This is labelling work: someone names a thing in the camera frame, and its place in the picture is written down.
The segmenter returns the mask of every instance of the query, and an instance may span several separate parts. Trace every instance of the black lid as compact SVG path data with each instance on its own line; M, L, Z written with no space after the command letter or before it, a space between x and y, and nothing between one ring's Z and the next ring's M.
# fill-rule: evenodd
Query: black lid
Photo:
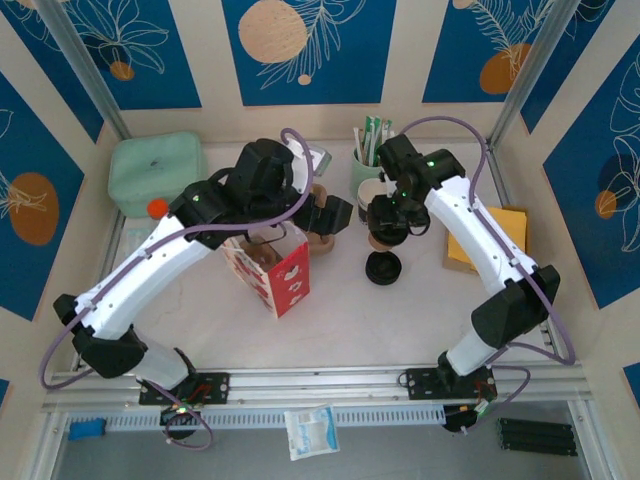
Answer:
M365 273L376 285L391 285L401 271L400 259L391 252L373 252L367 258Z

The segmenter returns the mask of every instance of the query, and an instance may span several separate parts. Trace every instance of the orange cap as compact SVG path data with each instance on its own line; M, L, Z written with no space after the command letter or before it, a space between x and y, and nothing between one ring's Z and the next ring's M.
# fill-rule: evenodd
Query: orange cap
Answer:
M154 198L147 205L147 213L154 220L160 220L169 213L169 204L164 198Z

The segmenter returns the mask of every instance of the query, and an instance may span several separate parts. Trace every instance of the white table surface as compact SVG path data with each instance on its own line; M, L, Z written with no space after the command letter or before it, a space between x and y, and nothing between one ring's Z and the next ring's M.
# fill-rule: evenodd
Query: white table surface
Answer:
M349 194L348 141L315 142L333 155L317 179L329 194ZM476 144L416 141L418 151L448 148L471 176ZM205 145L211 172L235 164L243 144ZM478 195L488 206L499 200L489 168ZM136 328L170 347L179 347L197 368L293 368L435 363L471 328L471 311L487 299L480 278L442 267L445 229L432 216L423 237L409 237L393 251L402 274L390 286L372 284L364 265L372 252L368 231L354 208L350 226L334 250L311 260L311 293L275 319L253 291L226 266L221 251L192 266L140 314ZM149 220L128 219L116 262L127 249L128 229ZM544 348L539 329L522 337ZM509 351L502 362L540 361L539 355Z

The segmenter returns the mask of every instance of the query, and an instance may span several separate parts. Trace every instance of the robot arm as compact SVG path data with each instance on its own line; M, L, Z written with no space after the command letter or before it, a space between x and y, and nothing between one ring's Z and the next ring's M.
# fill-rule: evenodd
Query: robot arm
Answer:
M378 150L388 194L373 199L367 223L373 238L394 246L411 228L428 228L435 215L469 255L490 298L471 314L472 329L439 359L438 375L453 389L516 337L547 318L547 311L516 268L520 265L553 301L560 277L552 266L539 268L522 252L476 197L469 201L470 182L464 168L447 150L423 156L406 136L389 139ZM479 209L503 242L507 256L480 222Z
M326 167L326 153L315 151L313 156L315 172ZM247 231L202 231L167 242L151 254L149 247L187 227L248 224L281 215L298 201L307 179L307 162L297 142L290 140L284 146L260 139L244 147L235 167L185 188L149 238L107 278L77 297L62 295L54 302L65 325L89 309L72 330L74 347L83 360L105 378L134 373L178 396L197 388L197 374L184 354L143 338L133 324L140 310L184 270L227 238L247 235ZM337 233L348 225L351 208L330 196L321 209L310 195L292 220L303 230ZM118 281L92 304L104 285L113 280Z

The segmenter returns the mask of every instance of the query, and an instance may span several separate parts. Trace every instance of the red and white box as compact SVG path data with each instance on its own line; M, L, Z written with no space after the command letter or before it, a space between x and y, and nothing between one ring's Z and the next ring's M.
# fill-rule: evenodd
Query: red and white box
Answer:
M251 243L233 237L221 250L236 275L280 318L309 293L307 237L290 222L252 230L249 236Z

